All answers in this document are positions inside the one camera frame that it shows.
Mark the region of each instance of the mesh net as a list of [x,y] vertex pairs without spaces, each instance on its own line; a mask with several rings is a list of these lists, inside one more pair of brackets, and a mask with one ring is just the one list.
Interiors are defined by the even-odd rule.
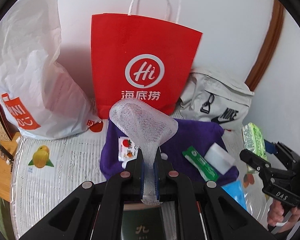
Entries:
[[145,162],[142,201],[148,205],[158,204],[153,163],[157,148],[177,132],[177,121],[136,98],[122,99],[114,104],[109,117],[141,148]]

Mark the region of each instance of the blue packet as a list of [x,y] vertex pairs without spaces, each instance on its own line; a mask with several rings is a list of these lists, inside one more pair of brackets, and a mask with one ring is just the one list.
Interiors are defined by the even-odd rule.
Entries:
[[241,186],[241,182],[236,180],[227,185],[222,186],[222,188],[235,200],[240,206],[247,210],[246,201],[244,199],[244,192]]

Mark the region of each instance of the wooden table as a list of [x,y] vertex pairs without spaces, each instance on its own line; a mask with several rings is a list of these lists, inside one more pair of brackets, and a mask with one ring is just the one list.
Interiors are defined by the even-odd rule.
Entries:
[[[11,142],[0,141],[0,143],[14,156],[18,146],[16,139],[20,136],[20,133],[17,132]],[[0,197],[8,202],[10,202],[10,186],[11,165],[7,165],[6,162],[0,158]]]

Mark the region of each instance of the metal screw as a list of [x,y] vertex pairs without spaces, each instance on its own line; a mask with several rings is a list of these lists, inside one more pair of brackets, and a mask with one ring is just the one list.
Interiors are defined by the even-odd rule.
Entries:
[[175,178],[179,176],[179,173],[177,171],[169,171],[169,176]]
[[85,181],[82,183],[82,187],[85,189],[91,188],[92,187],[92,182],[91,181]]
[[215,188],[217,186],[217,184],[214,181],[209,180],[209,181],[207,181],[207,186],[209,188]]
[[130,177],[130,175],[131,175],[131,173],[128,172],[128,171],[123,171],[123,172],[120,173],[120,176],[122,178],[128,178],[128,177]]

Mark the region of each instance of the brown wooden trim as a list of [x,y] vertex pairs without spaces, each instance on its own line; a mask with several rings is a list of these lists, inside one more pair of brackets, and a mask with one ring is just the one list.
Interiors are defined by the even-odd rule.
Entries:
[[273,57],[282,31],[284,13],[284,6],[278,0],[274,0],[272,18],[266,38],[259,52],[257,61],[245,81],[251,91],[256,89]]

